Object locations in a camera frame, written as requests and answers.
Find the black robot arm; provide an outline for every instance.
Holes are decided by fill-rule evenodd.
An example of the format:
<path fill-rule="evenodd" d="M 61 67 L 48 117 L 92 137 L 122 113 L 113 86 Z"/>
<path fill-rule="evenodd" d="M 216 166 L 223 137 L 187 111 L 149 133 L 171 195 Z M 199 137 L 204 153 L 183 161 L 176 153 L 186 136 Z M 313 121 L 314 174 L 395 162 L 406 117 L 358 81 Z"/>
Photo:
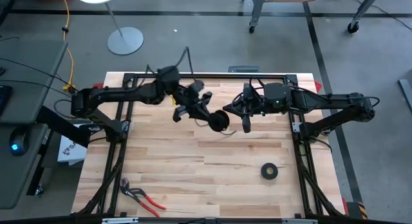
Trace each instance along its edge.
<path fill-rule="evenodd" d="M 375 116 L 369 97 L 360 93 L 347 95 L 318 95 L 311 91 L 288 86 L 281 83 L 262 84 L 253 88 L 244 84 L 243 92 L 231 104 L 223 107 L 224 111 L 242 118 L 244 132 L 250 132 L 250 117 L 272 113 L 307 114 L 314 109 L 341 109 L 317 122 L 304 122 L 296 127 L 302 139 L 317 137 L 323 131 L 331 131 L 335 127 L 349 121 L 368 122 Z"/>
<path fill-rule="evenodd" d="M 173 96 L 179 105 L 173 114 L 173 120 L 179 122 L 181 116 L 207 121 L 214 131 L 222 131 L 229 125 L 229 117 L 223 111 L 210 114 L 206 105 L 212 93 L 206 92 L 199 98 L 204 83 L 195 80 L 185 87 L 179 84 L 180 74 L 176 66 L 158 70 L 155 80 L 137 88 L 92 88 L 82 89 L 72 97 L 71 114 L 79 118 L 88 118 L 106 131 L 109 142 L 119 142 L 125 138 L 128 123 L 111 120 L 97 109 L 104 102 L 143 102 L 158 105 L 165 96 Z"/>

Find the computer mouse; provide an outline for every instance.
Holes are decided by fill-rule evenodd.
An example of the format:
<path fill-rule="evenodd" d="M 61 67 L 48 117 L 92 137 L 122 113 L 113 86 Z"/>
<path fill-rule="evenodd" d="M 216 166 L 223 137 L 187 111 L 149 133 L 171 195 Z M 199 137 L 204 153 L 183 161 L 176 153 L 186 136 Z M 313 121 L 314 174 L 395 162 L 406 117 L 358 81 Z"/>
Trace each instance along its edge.
<path fill-rule="evenodd" d="M 30 146 L 31 126 L 20 126 L 10 134 L 10 152 L 14 156 L 24 155 Z"/>

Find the yellow cable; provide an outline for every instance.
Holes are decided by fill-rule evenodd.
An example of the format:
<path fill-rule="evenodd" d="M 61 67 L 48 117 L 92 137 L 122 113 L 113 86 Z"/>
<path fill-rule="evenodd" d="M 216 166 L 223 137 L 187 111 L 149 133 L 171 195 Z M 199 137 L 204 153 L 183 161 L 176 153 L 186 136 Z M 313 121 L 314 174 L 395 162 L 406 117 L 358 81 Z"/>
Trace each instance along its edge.
<path fill-rule="evenodd" d="M 69 5 L 67 4 L 66 0 L 64 1 L 64 5 L 66 5 L 66 11 L 67 11 L 67 21 L 66 21 L 66 25 L 64 26 L 65 28 L 69 28 L 69 23 L 70 23 L 70 11 L 69 11 Z M 63 31 L 63 41 L 66 41 L 66 32 Z M 65 85 L 63 87 L 63 90 L 69 90 L 69 88 L 73 87 L 75 88 L 75 86 L 72 84 L 72 80 L 73 80 L 73 74 L 74 74 L 74 67 L 75 67 L 75 61 L 73 60 L 73 56 L 71 55 L 71 52 L 69 50 L 69 48 L 67 47 L 67 53 L 69 54 L 70 57 L 70 61 L 71 61 L 71 71 L 70 71 L 70 79 L 69 79 L 69 84 Z"/>

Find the black floor stripe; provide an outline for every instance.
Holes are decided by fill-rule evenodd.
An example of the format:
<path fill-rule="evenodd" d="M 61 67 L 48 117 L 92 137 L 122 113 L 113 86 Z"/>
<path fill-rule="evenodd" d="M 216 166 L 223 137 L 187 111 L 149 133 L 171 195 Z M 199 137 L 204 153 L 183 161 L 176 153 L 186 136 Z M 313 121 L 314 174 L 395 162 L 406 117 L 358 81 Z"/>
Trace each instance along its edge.
<path fill-rule="evenodd" d="M 310 8 L 308 3 L 303 3 L 303 8 L 307 14 L 310 14 Z M 306 21 L 308 22 L 310 38 L 312 40 L 312 45 L 314 47 L 315 56 L 317 60 L 317 65 L 321 74 L 323 87 L 326 93 L 332 93 L 332 87 L 330 85 L 328 72 L 326 71 L 326 66 L 324 64 L 321 47 L 317 40 L 314 21 L 310 15 L 306 16 Z M 336 109 L 330 111 L 331 114 L 337 113 Z M 348 144 L 346 143 L 345 135 L 341 126 L 335 129 L 337 142 L 341 150 L 343 165 L 348 177 L 349 188 L 352 194 L 353 201 L 362 202 L 361 192 L 359 190 L 358 182 L 355 176 L 355 170 L 353 169 L 352 160 L 350 158 Z"/>
<path fill-rule="evenodd" d="M 41 15 L 66 15 L 65 10 L 45 9 L 13 9 L 11 14 L 41 14 Z M 252 12 L 177 12 L 177 11 L 113 11 L 115 15 L 170 15 L 170 16 L 223 16 L 223 17 L 250 17 Z M 71 15 L 109 15 L 106 10 L 71 10 Z M 350 13 L 310 13 L 312 17 L 326 18 L 352 18 Z M 261 17 L 306 17 L 304 12 L 262 12 Z M 412 14 L 364 14 L 364 18 L 412 18 Z"/>

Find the black desk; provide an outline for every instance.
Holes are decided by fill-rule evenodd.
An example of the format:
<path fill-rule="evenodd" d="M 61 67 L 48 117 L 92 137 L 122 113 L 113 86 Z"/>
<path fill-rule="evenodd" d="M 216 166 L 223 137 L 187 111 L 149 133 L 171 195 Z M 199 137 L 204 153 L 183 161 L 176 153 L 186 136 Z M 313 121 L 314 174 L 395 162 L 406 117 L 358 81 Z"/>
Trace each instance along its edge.
<path fill-rule="evenodd" d="M 54 76 L 66 47 L 67 43 L 63 41 L 10 39 L 0 42 L 0 57 L 34 67 Z M 73 141 L 80 136 L 82 139 L 86 139 L 83 140 L 86 143 L 88 143 L 89 133 L 82 133 L 80 129 L 43 106 L 49 90 L 48 86 L 51 86 L 53 77 L 1 59 L 0 66 L 7 69 L 6 73 L 0 76 L 0 84 L 9 85 L 14 90 L 7 108 L 0 118 L 0 209 L 12 209 L 18 201 L 33 167 L 36 168 L 28 194 L 33 194 L 32 191 L 35 191 L 35 187 L 39 183 L 43 170 L 41 167 L 42 159 L 48 145 L 42 144 L 47 128 L 51 129 L 51 132 L 61 133 Z M 2 82 L 2 80 L 23 80 L 45 86 L 21 82 Z M 29 151 L 23 156 L 12 156 L 8 143 L 10 133 L 16 127 L 27 124 L 34 124 L 30 131 Z M 40 162 L 37 166 L 33 166 L 38 154 L 42 156 Z"/>

